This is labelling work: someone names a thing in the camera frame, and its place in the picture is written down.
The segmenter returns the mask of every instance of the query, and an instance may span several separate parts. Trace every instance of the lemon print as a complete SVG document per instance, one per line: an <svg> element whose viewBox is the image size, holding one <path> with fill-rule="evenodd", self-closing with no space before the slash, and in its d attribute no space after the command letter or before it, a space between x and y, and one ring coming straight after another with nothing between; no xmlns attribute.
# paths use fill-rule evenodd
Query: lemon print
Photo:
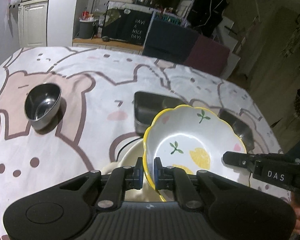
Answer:
<svg viewBox="0 0 300 240"><path fill-rule="evenodd" d="M210 156L204 149L196 148L194 151L190 151L190 156L200 168L205 170L210 169Z"/></svg>
<svg viewBox="0 0 300 240"><path fill-rule="evenodd" d="M177 168L181 168L183 170L186 171L187 174L194 174L190 169L188 169L187 167L185 166L182 166L182 165L177 165L177 164L172 164L173 167L177 167Z"/></svg>

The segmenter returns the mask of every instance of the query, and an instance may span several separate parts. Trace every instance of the wooden countertop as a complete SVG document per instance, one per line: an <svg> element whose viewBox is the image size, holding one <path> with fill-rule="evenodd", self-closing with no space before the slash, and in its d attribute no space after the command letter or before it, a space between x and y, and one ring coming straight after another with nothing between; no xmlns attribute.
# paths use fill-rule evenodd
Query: wooden countertop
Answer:
<svg viewBox="0 0 300 240"><path fill-rule="evenodd" d="M132 50L143 50L143 46L141 45L135 45L126 43L123 41L103 41L101 38L92 38L91 39L73 39L73 43L87 43L87 44L97 44L97 45L106 45L106 46L113 46L113 47L120 47L125 49L132 49Z"/></svg>

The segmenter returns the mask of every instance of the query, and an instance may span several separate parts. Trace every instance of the trash can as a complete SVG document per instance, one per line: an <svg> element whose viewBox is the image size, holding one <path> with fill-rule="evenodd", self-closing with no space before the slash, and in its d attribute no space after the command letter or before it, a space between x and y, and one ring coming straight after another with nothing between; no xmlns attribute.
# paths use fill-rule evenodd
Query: trash can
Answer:
<svg viewBox="0 0 300 240"><path fill-rule="evenodd" d="M94 33L96 32L96 22L88 21L88 20L80 20L80 28L79 28L79 38L81 39L91 39Z"/></svg>

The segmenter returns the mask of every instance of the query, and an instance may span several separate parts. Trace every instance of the black board with white lettering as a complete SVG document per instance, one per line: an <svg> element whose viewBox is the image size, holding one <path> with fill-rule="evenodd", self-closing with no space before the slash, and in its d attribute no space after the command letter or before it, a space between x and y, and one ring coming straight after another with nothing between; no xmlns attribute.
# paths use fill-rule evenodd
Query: black board with white lettering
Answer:
<svg viewBox="0 0 300 240"><path fill-rule="evenodd" d="M108 21L109 23L105 22L105 26L102 29L102 36L143 45L152 14L130 9L116 9L116 11L120 16L116 17L113 21Z"/></svg>

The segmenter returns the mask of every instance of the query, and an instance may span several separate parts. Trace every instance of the scalloped yellow rim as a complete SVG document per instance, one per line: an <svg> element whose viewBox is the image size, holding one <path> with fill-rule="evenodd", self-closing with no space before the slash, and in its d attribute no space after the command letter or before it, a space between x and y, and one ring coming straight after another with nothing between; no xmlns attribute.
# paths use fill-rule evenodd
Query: scalloped yellow rim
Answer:
<svg viewBox="0 0 300 240"><path fill-rule="evenodd" d="M146 141L147 141L147 138L148 138L148 135L149 135L149 132L151 130L151 128L153 127L154 123L157 121L157 119L163 115L165 112L168 112L168 111L173 111L175 109L178 109L178 108L181 108L181 107L190 107L190 108L195 108L195 109L201 109L203 111L208 111L210 112L211 114L215 115L219 120L221 120L222 122L226 123L227 126L231 129L231 131L234 133L231 125L229 125L226 121L220 119L214 112L212 112L210 109L207 109L207 108L204 108L204 107L193 107L193 106L188 106L188 105L179 105L175 108L167 108L167 109L164 109L162 110L161 112L159 112L155 118L153 119L151 125L147 128L146 132L145 132L145 135L143 136L143 149L144 149L144 152L143 152L143 157L142 157L142 165L143 165L143 170L144 170L144 173L146 175L146 179L149 183L149 185L159 194L159 197L161 199L162 202L166 202L165 198L159 193L158 190L155 189L155 184L154 182L152 181L152 178L149 174L149 170L148 170L148 165L147 165L147 157L146 157ZM239 141L241 142L243 148L244 148L244 153L247 153L247 149L245 147L245 145L243 144L243 142L241 141L240 137L237 136L235 133L234 135L239 139Z"/></svg>

